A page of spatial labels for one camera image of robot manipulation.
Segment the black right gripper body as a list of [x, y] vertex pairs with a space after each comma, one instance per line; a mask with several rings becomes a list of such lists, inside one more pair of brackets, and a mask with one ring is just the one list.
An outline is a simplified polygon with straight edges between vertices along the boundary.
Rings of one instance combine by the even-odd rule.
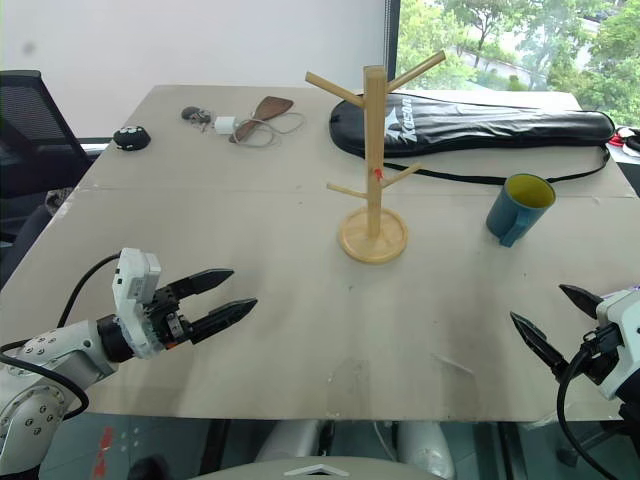
[[601, 385], [617, 365], [617, 348], [622, 345], [622, 335], [616, 324], [597, 327], [583, 336], [573, 358], [554, 371], [556, 380], [562, 383], [585, 375], [595, 385]]

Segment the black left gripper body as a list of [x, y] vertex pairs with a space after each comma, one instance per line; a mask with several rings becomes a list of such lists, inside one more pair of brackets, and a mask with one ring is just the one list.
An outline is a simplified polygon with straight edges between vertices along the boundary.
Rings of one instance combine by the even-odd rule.
[[169, 286], [154, 292], [148, 303], [148, 320], [152, 331], [165, 350], [170, 350], [186, 341], [193, 333], [193, 327], [180, 313], [180, 299]]

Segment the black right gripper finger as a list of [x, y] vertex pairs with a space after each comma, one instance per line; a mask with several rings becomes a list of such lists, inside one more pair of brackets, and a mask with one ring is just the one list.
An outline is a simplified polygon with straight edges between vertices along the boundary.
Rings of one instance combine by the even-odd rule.
[[509, 316], [528, 348], [550, 369], [555, 379], [561, 383], [566, 378], [569, 363], [547, 340], [547, 336], [529, 319], [515, 312]]
[[597, 308], [604, 301], [602, 297], [575, 285], [560, 284], [559, 288], [579, 310], [594, 320], [598, 319]]

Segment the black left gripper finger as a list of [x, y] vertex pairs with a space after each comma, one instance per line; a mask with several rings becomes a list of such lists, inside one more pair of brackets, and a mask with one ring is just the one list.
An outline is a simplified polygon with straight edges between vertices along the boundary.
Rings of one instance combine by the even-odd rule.
[[234, 274], [232, 269], [214, 268], [176, 280], [172, 283], [172, 293], [178, 300], [212, 290]]
[[224, 304], [201, 319], [193, 322], [190, 327], [189, 340], [198, 344], [241, 321], [256, 306], [256, 298], [235, 300]]

